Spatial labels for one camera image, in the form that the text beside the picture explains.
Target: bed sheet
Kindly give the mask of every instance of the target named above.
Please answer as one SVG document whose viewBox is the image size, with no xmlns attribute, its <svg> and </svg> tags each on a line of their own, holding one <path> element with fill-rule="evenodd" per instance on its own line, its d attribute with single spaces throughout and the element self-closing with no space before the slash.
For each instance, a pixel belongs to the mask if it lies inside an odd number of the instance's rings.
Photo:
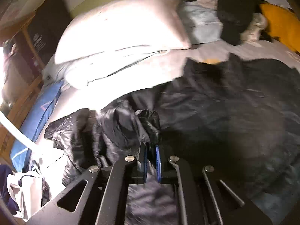
<svg viewBox="0 0 300 225">
<path fill-rule="evenodd" d="M 295 67 L 300 71 L 300 56 L 277 41 L 273 43 L 268 41 L 259 41 L 255 44 L 244 43 L 240 46 L 232 46 L 224 41 L 216 41 L 201 44 L 194 49 L 160 52 L 114 75 L 92 82 L 82 90 L 71 87 L 62 92 L 36 144 L 52 146 L 52 141 L 44 138 L 45 129 L 50 122 L 81 108 L 100 110 L 126 93 L 153 87 L 180 77 L 188 57 L 199 62 L 214 64 L 226 61 L 230 52 L 237 54 L 244 60 L 257 58 L 278 59 L 289 67 Z M 39 156 L 32 153 L 31 160 L 38 161 Z M 51 166 L 43 167 L 43 173 L 46 182 L 49 184 L 52 198 L 65 188 L 61 181 L 66 163 L 67 158 L 62 152 L 61 155 L 53 156 Z"/>
</svg>

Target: silver bolt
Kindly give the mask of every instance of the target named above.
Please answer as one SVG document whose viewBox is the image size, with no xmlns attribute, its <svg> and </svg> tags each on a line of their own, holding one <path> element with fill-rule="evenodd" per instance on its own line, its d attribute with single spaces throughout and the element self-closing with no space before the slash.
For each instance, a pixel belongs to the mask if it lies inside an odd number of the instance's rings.
<svg viewBox="0 0 300 225">
<path fill-rule="evenodd" d="M 96 173 L 99 171 L 99 167 L 96 165 L 90 166 L 90 168 L 88 169 L 91 173 Z"/>
<path fill-rule="evenodd" d="M 177 162 L 177 161 L 179 160 L 179 158 L 178 158 L 178 156 L 170 156 L 170 157 L 169 157 L 169 160 L 170 160 L 171 162 Z"/>
<path fill-rule="evenodd" d="M 208 165 L 204 168 L 204 170 L 209 172 L 209 173 L 212 173 L 215 170 L 215 168 L 211 165 Z"/>
<path fill-rule="evenodd" d="M 133 162 L 134 161 L 134 156 L 127 156 L 125 157 L 126 162 Z"/>
</svg>

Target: white cloth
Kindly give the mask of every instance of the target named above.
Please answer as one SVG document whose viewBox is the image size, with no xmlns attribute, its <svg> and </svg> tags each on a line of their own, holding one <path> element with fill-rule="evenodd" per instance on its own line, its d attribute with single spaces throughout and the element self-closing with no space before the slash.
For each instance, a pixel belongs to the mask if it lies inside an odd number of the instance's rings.
<svg viewBox="0 0 300 225">
<path fill-rule="evenodd" d="M 35 171 L 18 172 L 7 177 L 7 189 L 20 211 L 15 217 L 27 221 L 41 208 L 42 177 Z"/>
</svg>

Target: wooden headboard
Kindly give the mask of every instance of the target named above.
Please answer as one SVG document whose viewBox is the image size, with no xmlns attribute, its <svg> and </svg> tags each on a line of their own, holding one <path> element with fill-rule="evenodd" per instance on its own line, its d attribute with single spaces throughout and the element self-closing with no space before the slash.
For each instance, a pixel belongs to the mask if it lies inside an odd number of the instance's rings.
<svg viewBox="0 0 300 225">
<path fill-rule="evenodd" d="M 42 87 L 42 76 L 39 75 L 21 97 L 16 101 L 7 115 L 8 120 L 19 129 L 25 120 L 28 112 L 35 103 Z M 1 125 L 0 126 L 0 162 L 13 168 L 10 160 L 10 152 L 15 138 Z"/>
</svg>

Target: yellow cloth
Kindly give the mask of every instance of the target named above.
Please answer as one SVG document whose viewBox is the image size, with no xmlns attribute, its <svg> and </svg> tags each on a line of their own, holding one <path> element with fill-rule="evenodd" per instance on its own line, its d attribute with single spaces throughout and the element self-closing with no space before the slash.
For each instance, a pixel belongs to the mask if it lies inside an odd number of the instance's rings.
<svg viewBox="0 0 300 225">
<path fill-rule="evenodd" d="M 288 48 L 300 52 L 300 21 L 296 15 L 273 4 L 261 4 L 260 8 L 268 20 L 269 35 L 278 37 Z"/>
</svg>

